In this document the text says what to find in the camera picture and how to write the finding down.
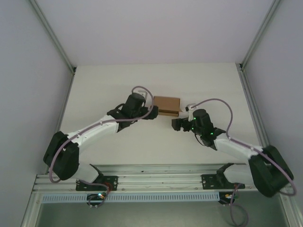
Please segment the white wall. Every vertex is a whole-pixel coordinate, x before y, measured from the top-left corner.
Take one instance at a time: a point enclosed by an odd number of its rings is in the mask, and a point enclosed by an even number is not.
[[[237,62],[273,0],[38,0],[75,65]]]
[[[303,210],[303,1],[282,4],[246,72],[269,136],[294,173]]]
[[[72,132],[100,119],[124,103],[136,85],[146,86],[155,96],[179,97],[181,107],[212,97],[222,98],[234,110],[231,135],[258,143],[234,63],[79,66],[62,131]],[[208,111],[215,126],[226,129],[230,113],[224,104],[209,102],[201,108]],[[105,165],[239,162],[202,147],[193,133],[174,131],[171,119],[158,116],[153,121],[141,120],[95,143],[80,159]]]
[[[0,225],[17,227],[71,75],[27,1],[1,1],[0,29]]]

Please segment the cardboard box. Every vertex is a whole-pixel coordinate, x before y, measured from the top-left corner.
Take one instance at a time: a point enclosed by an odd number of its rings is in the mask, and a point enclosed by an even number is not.
[[[181,111],[179,98],[155,96],[154,104],[159,108],[159,115],[178,117]]]

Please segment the purple cable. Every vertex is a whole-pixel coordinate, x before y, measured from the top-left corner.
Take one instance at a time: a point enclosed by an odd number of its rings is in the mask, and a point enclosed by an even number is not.
[[[230,214],[231,214],[231,219],[232,219],[232,222],[234,223],[234,225],[235,226],[237,226],[237,227],[246,227],[247,226],[247,224],[248,224],[248,222],[249,222],[249,220],[250,220],[250,217],[249,217],[249,215],[248,215],[248,212],[245,210],[245,208],[244,207],[242,207],[241,205],[239,205],[239,204],[234,204],[232,201],[233,201],[233,198],[234,198],[234,196],[235,196],[235,194],[236,194],[236,191],[238,190],[238,188],[241,186],[242,184],[240,183],[240,184],[238,184],[236,187],[235,187],[235,189],[233,190],[233,192],[232,192],[232,197],[231,197],[231,203],[230,203]],[[236,206],[236,207],[240,207],[244,212],[245,212],[245,215],[246,215],[246,221],[242,224],[242,225],[238,225],[237,223],[236,223],[236,221],[235,221],[235,218],[234,218],[234,216],[233,216],[233,212],[232,212],[232,207],[233,206]]]
[[[206,102],[209,102],[209,101],[219,101],[219,102],[222,102],[222,103],[224,103],[228,107],[229,111],[231,112],[231,119],[230,119],[229,124],[228,124],[227,129],[226,129],[226,135],[227,135],[228,139],[230,139],[231,141],[233,141],[233,142],[235,142],[235,143],[237,143],[237,144],[239,144],[239,145],[241,145],[243,147],[251,149],[251,147],[249,145],[247,145],[245,143],[242,143],[241,141],[235,140],[235,139],[233,139],[233,138],[231,138],[229,136],[228,132],[229,132],[229,129],[230,129],[231,125],[232,125],[233,113],[232,113],[232,108],[230,107],[230,105],[227,102],[225,102],[224,100],[219,99],[219,98],[210,98],[210,99],[204,100],[204,101],[202,101],[202,102],[194,105],[193,108],[197,107],[198,105],[201,105],[202,103],[206,103]],[[285,176],[285,178],[289,181],[289,183],[291,184],[291,186],[292,186],[292,188],[294,190],[293,193],[285,193],[285,192],[280,192],[280,193],[283,194],[283,195],[295,196],[297,194],[297,188],[296,188],[293,180],[288,176],[288,174],[276,162],[274,162],[267,155],[263,154],[263,152],[261,152],[260,150],[258,150],[256,148],[252,148],[252,150],[256,151],[259,155],[261,155],[263,158],[265,158],[267,161],[269,161],[274,167],[276,167]]]
[[[96,123],[96,124],[93,124],[93,125],[87,127],[86,129],[80,131],[78,134],[76,134],[76,135],[72,136],[71,138],[69,138],[68,140],[66,140],[66,141],[59,147],[59,149],[57,150],[56,154],[55,154],[54,157],[53,157],[51,166],[50,166],[50,168],[49,168],[49,175],[48,175],[48,176],[49,176],[49,180],[50,180],[52,183],[58,183],[58,182],[61,181],[60,179],[57,180],[57,181],[55,181],[55,180],[53,179],[53,166],[54,166],[54,164],[55,164],[55,162],[56,162],[56,159],[58,158],[58,155],[59,155],[60,152],[63,150],[63,148],[65,147],[65,145],[68,144],[69,142],[71,142],[71,141],[72,141],[73,139],[75,139],[77,136],[79,136],[79,135],[81,136],[81,135],[83,135],[84,133],[86,133],[87,131],[89,131],[89,130],[91,130],[91,129],[93,129],[93,128],[99,126],[99,125],[102,125],[102,124],[105,124],[105,123],[109,123],[109,122],[134,122],[134,121],[138,121],[138,120],[140,120],[140,119],[142,119],[142,118],[145,118],[146,116],[148,116],[148,115],[152,112],[152,109],[153,109],[153,106],[154,106],[154,100],[153,100],[153,95],[152,95],[152,93],[151,93],[147,88],[145,88],[145,87],[143,87],[143,86],[135,86],[135,87],[132,89],[132,92],[134,92],[134,90],[137,89],[137,88],[144,89],[144,90],[147,91],[147,93],[151,96],[151,107],[150,107],[149,111],[148,111],[145,115],[143,115],[142,117],[136,117],[136,118],[133,118],[133,119],[111,119],[111,120],[106,120],[106,121],[103,121],[103,122],[98,122],[98,123]],[[106,187],[106,188],[107,188],[107,195],[108,195],[108,193],[109,193],[108,187],[107,187],[106,185],[104,185],[104,184],[101,184],[101,183],[88,183],[88,182],[86,182],[86,181],[82,181],[82,182],[84,182],[84,183],[86,183],[86,184],[89,184],[89,185],[99,185],[99,186]]]
[[[98,186],[103,186],[103,187],[106,188],[107,193],[106,193],[104,199],[101,201],[101,203],[99,203],[99,205],[98,205],[96,208],[102,206],[102,205],[104,204],[106,198],[107,198],[108,195],[109,195],[109,187],[108,187],[107,185],[105,185],[105,184],[102,184],[102,183],[89,183],[89,182],[83,181],[83,180],[80,180],[80,181],[83,182],[83,183],[85,183],[85,184],[88,184],[88,185],[98,185]],[[96,197],[98,197],[98,196],[93,196],[93,197],[91,197],[91,198],[89,199],[89,202],[88,202],[89,206],[90,206],[91,200],[92,200],[93,198],[96,198]]]

